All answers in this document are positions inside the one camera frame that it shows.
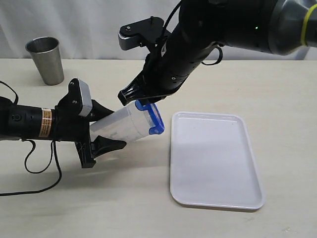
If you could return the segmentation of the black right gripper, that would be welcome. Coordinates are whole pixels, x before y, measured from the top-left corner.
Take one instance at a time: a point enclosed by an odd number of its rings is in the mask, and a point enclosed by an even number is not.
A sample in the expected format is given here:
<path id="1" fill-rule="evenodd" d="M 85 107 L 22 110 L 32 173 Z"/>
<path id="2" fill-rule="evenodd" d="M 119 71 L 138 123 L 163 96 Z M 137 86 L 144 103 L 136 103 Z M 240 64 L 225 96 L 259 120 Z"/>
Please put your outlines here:
<path id="1" fill-rule="evenodd" d="M 118 92 L 123 106 L 132 101 L 156 103 L 180 89 L 206 58 L 206 49 L 189 44 L 160 44 L 146 59 L 142 71 Z"/>

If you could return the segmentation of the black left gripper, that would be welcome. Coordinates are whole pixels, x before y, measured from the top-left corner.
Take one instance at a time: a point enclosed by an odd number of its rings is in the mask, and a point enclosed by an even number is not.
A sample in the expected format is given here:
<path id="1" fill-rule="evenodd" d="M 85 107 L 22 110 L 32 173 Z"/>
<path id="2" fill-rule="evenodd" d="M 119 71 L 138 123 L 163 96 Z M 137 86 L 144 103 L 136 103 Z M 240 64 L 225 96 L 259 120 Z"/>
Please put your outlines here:
<path id="1" fill-rule="evenodd" d="M 92 110 L 89 112 L 89 122 L 99 121 L 114 113 L 113 110 L 102 106 L 96 100 L 92 100 L 92 106 Z M 111 151 L 121 150 L 127 145 L 125 141 L 98 136 L 93 142 L 92 150 L 88 132 L 89 122 L 80 116 L 72 116 L 65 110 L 53 110 L 51 140 L 74 142 L 83 169 L 92 168 L 96 163 L 94 158 Z"/>

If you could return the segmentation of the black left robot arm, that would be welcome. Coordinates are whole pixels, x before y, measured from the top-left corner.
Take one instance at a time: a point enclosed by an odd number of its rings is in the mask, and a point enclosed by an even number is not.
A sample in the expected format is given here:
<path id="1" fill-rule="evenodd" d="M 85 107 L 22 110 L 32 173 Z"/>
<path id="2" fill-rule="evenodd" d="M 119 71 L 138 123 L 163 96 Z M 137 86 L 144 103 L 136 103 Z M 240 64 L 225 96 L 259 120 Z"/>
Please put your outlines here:
<path id="1" fill-rule="evenodd" d="M 92 168 L 95 159 L 105 153 L 123 149 L 125 141 L 97 136 L 91 139 L 90 123 L 103 119 L 113 111 L 92 101 L 92 111 L 86 117 L 71 111 L 73 105 L 62 99 L 54 109 L 17 105 L 0 99 L 1 140 L 49 140 L 74 142 L 81 167 Z"/>

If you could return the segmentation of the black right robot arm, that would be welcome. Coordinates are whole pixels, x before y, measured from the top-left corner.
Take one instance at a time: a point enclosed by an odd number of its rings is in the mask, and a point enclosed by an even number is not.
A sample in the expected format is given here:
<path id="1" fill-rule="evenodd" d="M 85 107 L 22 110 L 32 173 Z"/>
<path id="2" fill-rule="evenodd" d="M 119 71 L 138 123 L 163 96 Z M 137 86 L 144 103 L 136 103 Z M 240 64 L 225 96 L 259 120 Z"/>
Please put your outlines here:
<path id="1" fill-rule="evenodd" d="M 182 0 L 174 30 L 159 17 L 124 25 L 123 50 L 146 47 L 141 72 L 118 93 L 122 104 L 155 103 L 177 92 L 213 50 L 224 46 L 289 55 L 317 45 L 314 0 Z"/>

